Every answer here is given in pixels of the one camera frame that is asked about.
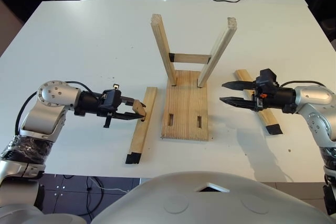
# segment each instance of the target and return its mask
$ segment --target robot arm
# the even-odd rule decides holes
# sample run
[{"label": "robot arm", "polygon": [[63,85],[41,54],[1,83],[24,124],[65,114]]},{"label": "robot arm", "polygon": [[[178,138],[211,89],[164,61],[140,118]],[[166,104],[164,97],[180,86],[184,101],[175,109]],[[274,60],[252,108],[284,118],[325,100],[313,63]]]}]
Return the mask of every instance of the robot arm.
[{"label": "robot arm", "polygon": [[[116,84],[113,89],[104,90],[102,93],[81,91],[63,81],[49,81],[41,85],[37,90],[35,106],[27,114],[19,130],[16,129],[18,134],[0,154],[0,206],[9,202],[22,202],[22,198],[14,199],[15,197],[8,193],[7,197],[4,197],[4,188],[7,192],[16,191],[18,180],[28,181],[42,177],[45,161],[64,126],[69,110],[79,116],[93,113],[104,117],[104,127],[108,128],[112,118],[131,120],[145,116],[139,113],[117,112],[121,103],[133,106],[134,101],[133,98],[121,96]],[[24,184],[22,187],[26,187],[26,190],[36,190],[30,183]]]},{"label": "robot arm", "polygon": [[284,88],[279,86],[276,75],[270,70],[260,71],[253,82],[233,81],[222,86],[234,89],[254,90],[251,100],[237,97],[220,98],[221,101],[240,108],[260,111],[266,108],[282,109],[283,113],[297,113],[308,124],[324,161],[326,182],[333,189],[336,204],[336,96],[321,83],[315,86]]}]

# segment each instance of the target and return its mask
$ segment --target plastic wrap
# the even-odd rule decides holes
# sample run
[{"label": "plastic wrap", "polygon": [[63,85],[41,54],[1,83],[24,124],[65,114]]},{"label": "plastic wrap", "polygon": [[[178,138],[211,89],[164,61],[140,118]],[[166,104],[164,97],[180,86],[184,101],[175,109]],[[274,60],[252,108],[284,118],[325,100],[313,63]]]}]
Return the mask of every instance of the plastic wrap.
[{"label": "plastic wrap", "polygon": [[336,170],[336,148],[334,147],[320,148],[320,152],[325,166],[328,169]]},{"label": "plastic wrap", "polygon": [[52,142],[46,140],[16,135],[1,152],[0,158],[23,163],[44,164],[52,145]]}]

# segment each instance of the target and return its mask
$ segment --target dark floor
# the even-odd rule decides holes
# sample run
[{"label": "dark floor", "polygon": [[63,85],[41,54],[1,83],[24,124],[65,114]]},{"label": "dark floor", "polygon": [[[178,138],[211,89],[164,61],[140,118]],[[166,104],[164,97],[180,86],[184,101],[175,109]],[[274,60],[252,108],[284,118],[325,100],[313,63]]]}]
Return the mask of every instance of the dark floor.
[{"label": "dark floor", "polygon": [[[69,176],[65,179],[63,175],[45,174],[39,181],[45,186],[46,194],[44,200],[43,212],[66,213],[80,215],[87,213],[87,186],[86,176]],[[138,178],[113,178],[98,177],[103,183],[104,188],[120,188],[128,191],[136,187],[140,179]],[[321,211],[327,213],[323,200],[324,183],[265,183],[275,189],[290,194],[308,204],[315,206]],[[93,209],[100,200],[101,190],[95,183],[88,179],[90,190],[89,209]],[[97,216],[106,207],[120,199],[125,193],[117,190],[105,190],[101,204],[93,212],[93,217]],[[83,216],[87,223],[90,223],[88,215]]]},{"label": "dark floor", "polygon": [[[81,215],[86,214],[87,186],[86,176],[69,176],[45,174],[39,181],[45,186],[45,199],[43,213],[63,213]],[[112,178],[98,177],[103,183],[104,188],[120,188],[128,191],[139,185],[138,178]],[[93,209],[101,198],[101,190],[88,179],[90,190],[89,209]],[[106,207],[120,199],[125,193],[118,190],[105,190],[101,204],[93,212],[93,217],[103,211]],[[90,223],[88,215],[82,216],[87,223]]]}]

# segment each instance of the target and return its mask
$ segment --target wooden stick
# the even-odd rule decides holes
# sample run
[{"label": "wooden stick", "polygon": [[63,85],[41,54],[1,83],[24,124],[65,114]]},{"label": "wooden stick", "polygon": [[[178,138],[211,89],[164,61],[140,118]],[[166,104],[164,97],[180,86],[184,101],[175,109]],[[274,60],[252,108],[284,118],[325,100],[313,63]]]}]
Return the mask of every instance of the wooden stick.
[{"label": "wooden stick", "polygon": [[171,62],[208,64],[211,55],[172,54],[169,53]]},{"label": "wooden stick", "polygon": [[[239,81],[253,81],[246,69],[239,69],[235,71],[235,76]],[[252,90],[245,90],[246,94],[251,97]],[[258,116],[271,135],[282,134],[280,125],[270,109],[258,111]]]},{"label": "wooden stick", "polygon": [[126,164],[138,164],[146,140],[147,130],[151,119],[157,88],[147,87],[143,103],[146,105],[146,117],[144,121],[138,119],[134,130],[131,146],[126,158]]},{"label": "wooden stick", "polygon": [[142,115],[142,120],[144,120],[144,117],[146,116],[146,111],[139,100],[134,100],[132,110],[135,113]]},{"label": "wooden stick", "polygon": [[208,80],[210,74],[214,70],[216,64],[221,58],[225,48],[229,44],[233,35],[237,30],[237,21],[235,18],[227,18],[227,29],[217,38],[214,47],[211,50],[211,59],[207,65],[205,65],[199,74],[198,78],[198,87],[201,88],[204,86],[206,81]]},{"label": "wooden stick", "polygon": [[170,49],[167,41],[166,32],[164,30],[162,17],[160,14],[152,15],[151,26],[156,40],[156,44],[158,45],[160,55],[162,57],[164,68],[168,75],[168,79],[170,80],[170,83],[174,86],[176,85],[176,71],[174,65],[170,62],[169,59]]}]

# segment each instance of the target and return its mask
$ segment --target wood grain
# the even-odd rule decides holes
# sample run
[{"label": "wood grain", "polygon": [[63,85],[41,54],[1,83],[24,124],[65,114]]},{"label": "wood grain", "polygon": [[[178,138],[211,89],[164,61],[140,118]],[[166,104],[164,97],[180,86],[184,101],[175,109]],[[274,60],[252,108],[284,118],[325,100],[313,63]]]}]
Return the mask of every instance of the wood grain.
[{"label": "wood grain", "polygon": [[146,116],[146,110],[143,108],[139,100],[134,100],[132,110],[139,115],[143,115],[144,117]]},{"label": "wood grain", "polygon": [[225,48],[231,41],[233,35],[237,30],[237,21],[235,18],[227,18],[227,29],[220,34],[217,38],[212,50],[211,59],[207,65],[205,65],[201,71],[200,77],[198,78],[198,87],[203,87],[208,80],[210,74],[214,70],[216,64],[221,58]]},{"label": "wood grain", "polygon": [[176,85],[176,71],[174,65],[170,62],[169,59],[170,49],[160,14],[152,15],[151,26],[164,64],[164,68],[168,75],[168,79],[170,80],[171,85]]},{"label": "wood grain", "polygon": [[208,64],[211,55],[174,54],[174,61],[182,63]]},{"label": "wood grain", "polygon": [[[246,69],[239,69],[235,71],[235,76],[239,81],[253,81],[250,74]],[[251,98],[253,91],[252,90],[244,90],[249,98]],[[263,122],[264,126],[271,126],[279,124],[275,116],[273,115],[270,109],[265,109],[258,112],[258,116]]]},{"label": "wood grain", "polygon": [[176,71],[167,83],[162,137],[208,141],[207,88],[197,87],[198,71]]},{"label": "wood grain", "polygon": [[137,125],[135,126],[128,157],[132,154],[142,154],[143,145],[145,143],[157,90],[158,89],[156,87],[147,87],[146,89],[145,97],[143,99],[143,103],[146,105],[146,116],[144,121],[138,119],[136,123]]}]

